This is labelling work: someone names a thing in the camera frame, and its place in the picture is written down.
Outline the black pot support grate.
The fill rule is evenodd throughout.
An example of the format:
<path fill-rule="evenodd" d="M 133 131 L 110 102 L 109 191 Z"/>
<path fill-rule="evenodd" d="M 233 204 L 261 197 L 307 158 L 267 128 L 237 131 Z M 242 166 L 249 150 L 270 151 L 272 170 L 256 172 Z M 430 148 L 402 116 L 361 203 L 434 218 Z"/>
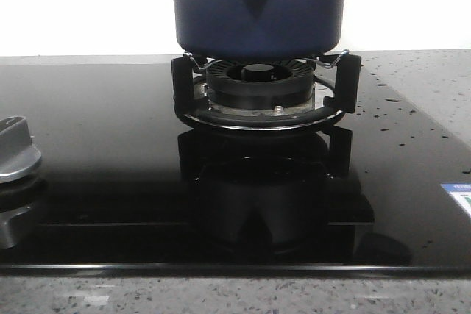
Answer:
<path fill-rule="evenodd" d="M 281 60 L 236 61 L 207 60 L 189 52 L 171 61 L 174 111 L 186 125 L 240 131 L 285 131 L 334 121 L 354 113 L 357 104 L 361 58 L 344 50 L 341 54 L 296 58 L 314 70 L 312 97 L 293 107 L 271 110 L 227 107 L 208 96 L 206 70 L 221 61 L 269 63 Z"/>

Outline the dark blue pot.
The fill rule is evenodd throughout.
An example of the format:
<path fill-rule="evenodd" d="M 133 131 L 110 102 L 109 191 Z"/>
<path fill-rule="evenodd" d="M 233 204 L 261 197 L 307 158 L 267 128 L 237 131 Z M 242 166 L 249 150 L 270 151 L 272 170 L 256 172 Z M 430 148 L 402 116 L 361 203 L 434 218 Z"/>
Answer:
<path fill-rule="evenodd" d="M 229 60 L 309 57 L 341 36 L 344 0 L 174 0 L 177 42 Z"/>

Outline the black glass gas stove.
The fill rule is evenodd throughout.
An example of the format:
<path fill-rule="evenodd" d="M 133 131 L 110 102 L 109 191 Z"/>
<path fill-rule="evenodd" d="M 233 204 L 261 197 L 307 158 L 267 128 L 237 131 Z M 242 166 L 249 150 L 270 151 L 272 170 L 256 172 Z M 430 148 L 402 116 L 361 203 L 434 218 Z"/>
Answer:
<path fill-rule="evenodd" d="M 1 67 L 42 155 L 1 183 L 2 275 L 470 276 L 470 149 L 379 78 L 320 125 L 193 128 L 172 60 Z"/>

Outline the silver stove knob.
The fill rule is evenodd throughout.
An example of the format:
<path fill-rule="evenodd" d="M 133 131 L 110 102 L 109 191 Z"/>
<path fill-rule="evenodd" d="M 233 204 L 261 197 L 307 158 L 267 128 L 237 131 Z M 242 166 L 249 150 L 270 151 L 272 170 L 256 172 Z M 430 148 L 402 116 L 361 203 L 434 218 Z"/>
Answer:
<path fill-rule="evenodd" d="M 33 144 L 23 116 L 1 120 L 1 183 L 30 175 L 41 163 L 41 152 Z"/>

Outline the blue energy label sticker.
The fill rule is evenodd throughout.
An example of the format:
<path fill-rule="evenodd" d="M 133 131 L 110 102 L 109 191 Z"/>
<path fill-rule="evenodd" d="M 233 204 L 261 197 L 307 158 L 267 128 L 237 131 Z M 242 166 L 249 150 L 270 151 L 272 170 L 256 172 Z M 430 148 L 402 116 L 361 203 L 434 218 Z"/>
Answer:
<path fill-rule="evenodd" d="M 470 183 L 444 183 L 441 184 L 446 193 L 459 205 L 459 207 L 471 216 L 471 184 Z"/>

